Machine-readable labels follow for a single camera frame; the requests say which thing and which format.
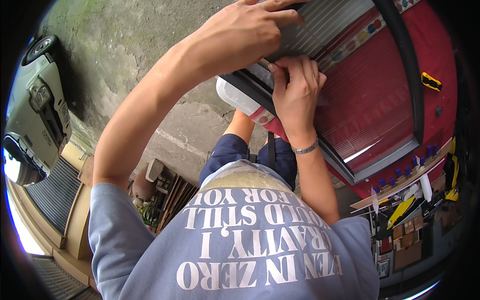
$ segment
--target metal bracelet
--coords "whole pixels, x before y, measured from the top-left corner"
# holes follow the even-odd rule
[[[310,147],[303,148],[303,149],[295,149],[294,147],[290,146],[290,148],[292,148],[293,153],[305,154],[305,153],[309,153],[310,151],[315,149],[317,146],[318,146],[318,137],[315,139],[315,142]]]

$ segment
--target concrete floor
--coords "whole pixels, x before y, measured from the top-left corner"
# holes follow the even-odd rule
[[[116,108],[155,62],[232,2],[58,0],[40,31],[57,35],[62,45],[56,60],[72,118],[72,141],[94,154]],[[180,99],[152,136],[136,171],[158,158],[198,184],[208,152],[234,113],[217,95],[215,84],[216,78],[207,80]],[[265,139],[266,130],[255,127],[251,151],[256,153]],[[352,202],[355,194],[350,189],[347,194],[342,198]]]

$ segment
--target shorts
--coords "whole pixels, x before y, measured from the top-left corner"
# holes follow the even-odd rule
[[[237,135],[227,133],[222,135],[212,149],[210,158],[200,172],[200,185],[210,174],[216,172],[227,163],[240,159],[248,159],[249,149],[245,141]],[[268,145],[258,151],[257,164],[268,167]],[[297,177],[297,159],[290,144],[281,138],[275,139],[275,172],[277,172],[295,190]]]

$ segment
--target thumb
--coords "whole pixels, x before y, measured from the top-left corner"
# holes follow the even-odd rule
[[[280,68],[274,63],[268,64],[268,69],[272,72],[273,79],[275,81],[275,86],[273,89],[274,94],[283,95],[287,88],[287,75],[283,68]]]

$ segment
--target van wheel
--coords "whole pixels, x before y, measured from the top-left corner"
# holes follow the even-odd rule
[[[39,40],[33,47],[30,48],[30,51],[28,51],[25,60],[26,64],[29,64],[39,58],[41,55],[52,51],[58,43],[58,40],[59,38],[53,35],[46,36]]]

